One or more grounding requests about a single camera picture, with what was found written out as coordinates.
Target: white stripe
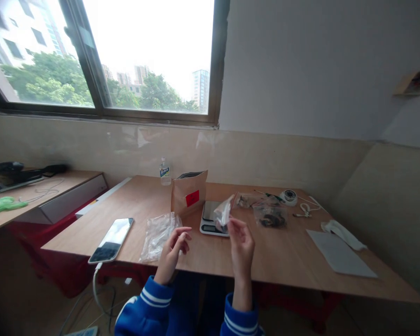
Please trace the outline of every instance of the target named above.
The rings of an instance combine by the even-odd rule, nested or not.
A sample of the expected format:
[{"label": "white stripe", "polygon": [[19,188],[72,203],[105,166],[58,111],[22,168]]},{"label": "white stripe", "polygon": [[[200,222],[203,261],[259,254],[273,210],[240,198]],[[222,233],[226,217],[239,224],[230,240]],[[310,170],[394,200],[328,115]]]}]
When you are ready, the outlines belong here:
[{"label": "white stripe", "polygon": [[230,323],[230,325],[232,327],[234,327],[235,329],[237,329],[237,330],[239,330],[243,333],[249,333],[249,332],[257,331],[258,323],[256,323],[252,328],[243,328],[243,327],[240,327],[239,325],[235,324],[234,322],[232,322],[230,320],[230,318],[227,316],[226,312],[224,312],[224,317],[227,319],[227,322]]},{"label": "white stripe", "polygon": [[233,327],[231,327],[230,324],[227,323],[227,320],[225,320],[225,325],[231,330],[232,333],[234,333],[235,335],[238,335],[238,336],[255,336],[256,335],[256,333],[249,334],[249,335],[241,334],[239,331],[236,331]]},{"label": "white stripe", "polygon": [[155,296],[152,296],[150,293],[148,293],[148,291],[143,288],[143,290],[141,291],[148,299],[150,299],[152,302],[157,302],[157,303],[168,303],[171,301],[171,298],[169,299],[158,299]]},{"label": "white stripe", "polygon": [[144,296],[144,293],[143,293],[143,292],[141,292],[140,297],[143,299],[143,301],[144,301],[144,302],[146,302],[146,303],[147,303],[148,305],[150,305],[151,307],[156,307],[156,308],[166,308],[166,307],[168,307],[168,306],[169,306],[169,303],[168,303],[168,304],[166,304],[166,305],[155,305],[155,304],[153,304],[153,303],[149,302],[149,301],[148,301],[148,299],[147,299],[147,298],[145,298],[145,296]]},{"label": "white stripe", "polygon": [[242,329],[246,329],[246,328],[242,328],[240,326],[238,326],[237,324],[234,324],[231,320],[229,320],[229,318],[227,317],[227,315],[225,316],[225,324],[229,327],[229,329],[231,331],[233,331],[235,334],[240,335],[240,336],[255,336],[257,334],[257,330],[249,330],[249,332],[252,332],[251,334],[247,334],[246,331],[242,331]]},{"label": "white stripe", "polygon": [[117,319],[115,320],[115,324],[117,323],[117,321],[118,321],[118,319],[120,318],[120,315],[121,315],[121,312],[123,311],[123,309],[126,307],[126,305],[128,304],[128,303],[134,303],[134,302],[136,302],[137,301],[137,297],[136,296],[133,296],[132,298],[130,298],[126,303],[125,303],[125,305],[123,306],[123,308],[120,310],[120,313],[118,314],[118,316],[117,316]]}]

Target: beige tiled wall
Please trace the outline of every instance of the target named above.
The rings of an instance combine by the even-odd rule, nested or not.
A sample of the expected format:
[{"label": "beige tiled wall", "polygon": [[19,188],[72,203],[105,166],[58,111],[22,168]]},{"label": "beige tiled wall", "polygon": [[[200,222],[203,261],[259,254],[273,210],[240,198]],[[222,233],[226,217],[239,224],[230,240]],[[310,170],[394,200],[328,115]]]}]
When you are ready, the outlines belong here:
[{"label": "beige tiled wall", "polygon": [[[420,293],[420,149],[374,145],[331,211]],[[420,305],[350,298],[347,307],[368,336],[392,326],[420,335]]]},{"label": "beige tiled wall", "polygon": [[66,162],[104,171],[113,185],[136,174],[157,176],[166,156],[173,177],[208,169],[210,182],[303,188],[324,204],[371,146],[358,140],[0,116],[0,161]]}]

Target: building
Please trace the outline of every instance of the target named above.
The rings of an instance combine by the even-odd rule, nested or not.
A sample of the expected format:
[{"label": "building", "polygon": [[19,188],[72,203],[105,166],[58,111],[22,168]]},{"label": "building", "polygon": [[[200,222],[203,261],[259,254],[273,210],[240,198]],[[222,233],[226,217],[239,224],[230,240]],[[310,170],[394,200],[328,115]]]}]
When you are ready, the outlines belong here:
[{"label": "building", "polygon": [[209,112],[210,72],[198,70],[193,72],[193,100],[199,107],[199,112]]},{"label": "building", "polygon": [[132,84],[131,75],[127,72],[117,72],[117,80],[122,86],[129,86]]},{"label": "building", "polygon": [[105,64],[101,65],[103,67],[103,72],[104,72],[104,76],[106,77],[106,80],[113,80],[113,74],[111,72],[111,70],[109,69],[109,67]]},{"label": "building", "polygon": [[134,83],[143,85],[145,83],[144,79],[149,72],[149,68],[145,65],[144,66],[136,65],[136,66],[134,66],[134,70],[135,70]]},{"label": "building", "polygon": [[66,54],[46,0],[0,1],[0,64],[32,64],[40,52]]},{"label": "building", "polygon": [[141,97],[141,87],[142,84],[132,84],[129,85],[129,91],[133,92],[137,97]]}]

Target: bottle label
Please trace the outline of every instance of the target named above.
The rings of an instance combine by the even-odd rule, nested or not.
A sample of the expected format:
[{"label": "bottle label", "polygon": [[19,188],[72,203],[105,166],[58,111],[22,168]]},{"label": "bottle label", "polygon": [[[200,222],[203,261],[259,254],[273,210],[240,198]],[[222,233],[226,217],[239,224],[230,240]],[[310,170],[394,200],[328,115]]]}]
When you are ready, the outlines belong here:
[{"label": "bottle label", "polygon": [[168,168],[160,168],[160,177],[168,177],[169,176],[169,167]]}]

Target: blue jacket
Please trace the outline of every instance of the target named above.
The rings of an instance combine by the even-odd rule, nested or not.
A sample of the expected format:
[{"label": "blue jacket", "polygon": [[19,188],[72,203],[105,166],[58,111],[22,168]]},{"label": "blue jacket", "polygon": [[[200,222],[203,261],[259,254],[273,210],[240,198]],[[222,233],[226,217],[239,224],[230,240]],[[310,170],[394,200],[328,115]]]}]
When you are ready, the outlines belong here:
[{"label": "blue jacket", "polygon": [[[159,285],[149,277],[140,296],[131,298],[120,311],[115,323],[115,336],[144,336],[144,335],[177,335],[178,321],[169,321],[168,309],[173,297],[174,289]],[[224,322],[220,335],[223,336],[256,336],[264,335],[258,325],[258,308],[243,313],[232,308],[233,293],[225,299]],[[181,328],[190,332],[180,332],[188,335],[192,327]]]}]

